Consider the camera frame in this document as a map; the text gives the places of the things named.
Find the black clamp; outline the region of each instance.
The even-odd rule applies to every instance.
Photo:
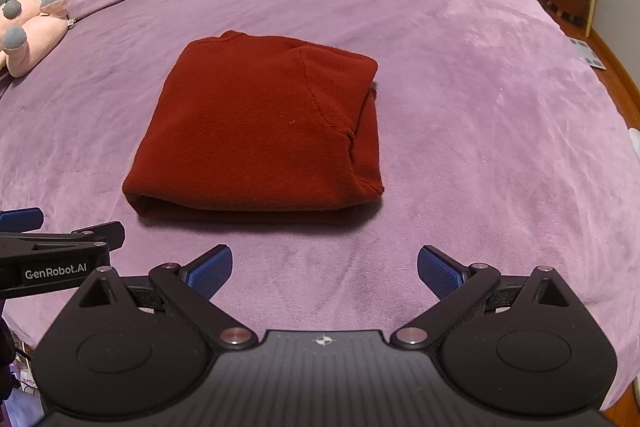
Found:
[[[423,247],[418,275],[442,300],[395,331],[393,345],[432,354],[460,391],[497,410],[556,416],[602,404],[615,351],[554,268],[502,276]]]
[[[102,419],[144,415],[184,397],[212,354],[258,343],[209,302],[231,270],[230,248],[218,245],[187,266],[161,264],[148,278],[94,271],[38,344],[33,367],[43,397],[58,410]],[[149,307],[155,312],[140,312]]]
[[[0,300],[79,286],[96,267],[110,265],[110,251],[124,242],[119,221],[67,234],[19,233],[39,228],[41,217],[32,208],[0,213],[2,230],[14,230],[0,232]]]

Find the stuffed animal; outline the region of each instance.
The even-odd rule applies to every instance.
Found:
[[[9,0],[0,16],[0,39],[11,76],[24,76],[65,36],[66,0]]]
[[[40,14],[41,0],[9,0],[0,6],[0,42],[11,26],[22,26]],[[0,50],[0,70],[6,66],[6,55]]]

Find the wooden floor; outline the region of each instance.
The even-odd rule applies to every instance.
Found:
[[[595,70],[595,73],[598,75],[600,81],[604,84],[609,92],[609,96],[613,100],[614,104],[618,108],[618,112],[625,119],[627,127],[635,127],[636,129],[640,129],[640,110],[638,110],[638,106],[634,103],[633,99],[629,96],[628,91],[626,90],[624,84],[620,80],[620,78],[614,73],[611,63],[607,60],[605,54],[602,53],[602,50],[598,47],[598,43],[594,41],[593,38],[586,38],[584,36],[584,29],[574,25],[572,22],[569,22],[568,19],[564,19],[556,15],[555,11],[547,9],[544,4],[542,4],[543,8],[551,15],[551,17],[558,23],[562,31],[568,37],[572,37],[575,39],[580,39],[581,41],[587,42],[587,44],[591,47],[593,52],[598,55],[598,58],[602,61],[602,63],[607,68],[606,70]]]
[[[594,68],[595,73],[607,88],[611,100],[613,100],[613,103],[616,104],[618,112],[622,115],[622,118],[625,119],[626,126],[640,129],[640,110],[638,110],[636,104],[629,96],[629,93],[623,85],[622,81],[620,81],[619,77],[616,75],[616,73],[614,73],[611,64],[606,58],[606,55],[604,55],[599,49],[598,43],[594,42],[594,40],[591,38],[586,38],[584,36],[583,28],[578,28],[568,20],[562,17],[558,17],[555,12],[548,10],[546,7],[545,9],[549,13],[549,15],[551,15],[553,19],[560,25],[565,35],[567,35],[568,37],[573,37],[574,39],[585,41],[593,50],[593,52],[598,55],[598,58],[602,61],[607,69],[597,70]]]
[[[620,78],[616,73],[614,73],[610,62],[606,59],[606,55],[604,55],[598,47],[598,43],[594,42],[592,38],[585,38],[583,28],[574,25],[567,19],[559,17],[543,3],[541,4],[546,12],[548,12],[549,15],[558,23],[565,35],[585,41],[591,47],[593,52],[607,68],[606,70],[594,69],[594,71],[598,75],[600,81],[607,88],[609,96],[616,105],[618,112],[625,119],[626,126],[640,129],[640,110],[633,102],[633,99],[629,95]],[[618,427],[640,427],[640,410],[636,404],[634,390],[631,385],[626,389],[625,394],[623,394],[620,400],[605,412],[605,416]]]
[[[618,427],[640,427],[640,411],[632,386],[626,388],[625,394],[605,413]]]

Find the folded red sweater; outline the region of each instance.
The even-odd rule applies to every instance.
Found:
[[[143,217],[346,224],[383,192],[363,55],[229,31],[191,42],[123,191]]]

